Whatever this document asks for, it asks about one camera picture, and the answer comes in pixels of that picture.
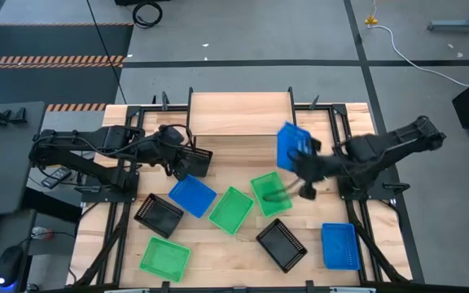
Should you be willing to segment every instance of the wooden board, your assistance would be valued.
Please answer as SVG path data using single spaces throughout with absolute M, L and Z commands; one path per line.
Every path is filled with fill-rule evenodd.
M 353 135 L 374 131 L 368 107 L 365 103 L 347 104 L 348 118 Z M 124 123 L 125 106 L 108 106 L 104 124 Z M 144 129 L 147 135 L 160 124 L 183 123 L 186 113 L 149 112 L 145 116 Z M 322 141 L 322 153 L 330 154 L 333 146 L 328 115 L 323 111 L 296 112 L 297 123 Z M 321 231 L 323 222 L 348 222 L 344 202 L 337 194 L 334 181 L 318 183 L 318 197 L 311 202 L 295 197 L 293 208 L 278 217 L 309 250 L 291 272 L 284 274 L 256 242 L 255 237 L 275 217 L 263 217 L 255 204 L 246 221 L 235 236 L 230 236 L 211 223 L 207 216 L 220 200 L 228 186 L 235 186 L 254 198 L 249 180 L 267 172 L 275 171 L 274 137 L 200 137 L 198 147 L 214 152 L 213 161 L 204 183 L 213 188 L 218 196 L 204 217 L 197 219 L 189 213 L 183 217 L 169 240 L 191 248 L 191 258 L 183 279 L 171 286 L 304 286 L 305 280 L 314 280 L 317 286 L 352 286 L 359 283 L 353 271 L 332 271 L 325 268 L 322 258 Z M 103 165 L 113 166 L 115 160 L 102 156 L 96 160 Z M 133 219 L 149 193 L 156 193 L 170 203 L 167 194 L 176 183 L 166 177 L 160 167 L 142 167 L 139 196 L 130 213 L 128 236 L 125 244 L 125 258 L 121 275 L 121 287 L 160 286 L 162 279 L 145 273 L 138 264 L 147 243 L 156 234 Z M 278 170 L 287 184 L 294 175 Z M 410 269 L 405 255 L 401 232 L 396 214 L 380 203 L 369 203 L 369 213 L 379 248 L 392 264 L 407 278 Z M 90 212 L 80 225 L 79 236 L 72 258 L 72 268 L 78 277 L 84 272 L 103 240 L 106 215 L 97 209 Z M 370 259 L 362 245 L 367 274 L 371 277 Z
M 195 136 L 276 135 L 292 122 L 285 93 L 193 93 L 190 128 Z

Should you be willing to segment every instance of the black table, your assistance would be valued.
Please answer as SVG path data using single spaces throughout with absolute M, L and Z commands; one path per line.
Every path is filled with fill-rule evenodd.
M 26 109 L 27 123 L 0 125 L 0 215 L 24 208 L 78 222 L 81 209 L 26 187 L 30 172 L 28 154 L 33 136 L 41 130 L 45 115 L 43 102 L 0 104 L 0 112 Z
M 35 220 L 36 212 L 29 209 L 0 216 L 0 256 L 8 247 L 17 245 L 22 240 L 30 237 Z M 0 293 L 20 292 L 20 284 L 28 277 L 27 269 L 29 264 L 27 263 L 29 259 L 27 255 L 29 246 L 30 241 L 25 241 L 21 244 L 25 256 L 23 261 L 21 261 L 18 281 L 11 287 L 0 288 Z

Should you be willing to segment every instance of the orange striped tape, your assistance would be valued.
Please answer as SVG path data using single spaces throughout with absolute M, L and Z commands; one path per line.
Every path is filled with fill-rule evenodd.
M 110 59 L 102 55 L 80 56 L 0 56 L 0 64 L 57 64 L 57 63 L 107 63 L 119 64 L 124 61 L 122 55 L 112 55 Z
M 66 63 L 66 64 L 1 64 L 0 68 L 97 68 L 110 67 L 109 63 Z M 114 63 L 113 67 L 122 68 L 122 64 Z
M 47 112 L 75 112 L 75 111 L 104 111 L 106 103 L 68 103 L 50 104 L 46 107 Z
M 93 26 L 94 23 L 84 23 L 84 24 L 0 24 L 0 26 Z M 134 25 L 132 23 L 97 23 L 97 25 Z

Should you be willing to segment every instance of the computer mouse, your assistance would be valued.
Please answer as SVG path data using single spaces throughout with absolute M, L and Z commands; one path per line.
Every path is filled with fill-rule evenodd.
M 18 278 L 23 248 L 20 245 L 7 248 L 0 257 L 0 287 L 12 285 Z

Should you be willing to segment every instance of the yellow object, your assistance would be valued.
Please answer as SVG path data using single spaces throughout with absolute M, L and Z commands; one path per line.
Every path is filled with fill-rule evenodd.
M 374 18 L 374 16 L 372 15 L 369 15 L 365 20 L 365 24 L 377 24 L 377 23 L 378 23 L 378 20 Z

